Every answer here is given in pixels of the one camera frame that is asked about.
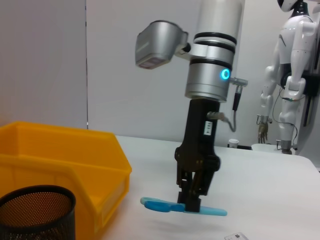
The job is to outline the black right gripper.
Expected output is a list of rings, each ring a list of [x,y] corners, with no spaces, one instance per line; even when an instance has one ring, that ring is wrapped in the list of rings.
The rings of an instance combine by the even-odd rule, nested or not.
[[[199,213],[200,196],[208,194],[214,172],[221,165],[215,154],[214,142],[217,121],[207,117],[218,112],[220,103],[208,99],[192,99],[182,144],[175,150],[177,182],[180,188],[177,202],[185,205],[187,212]]]

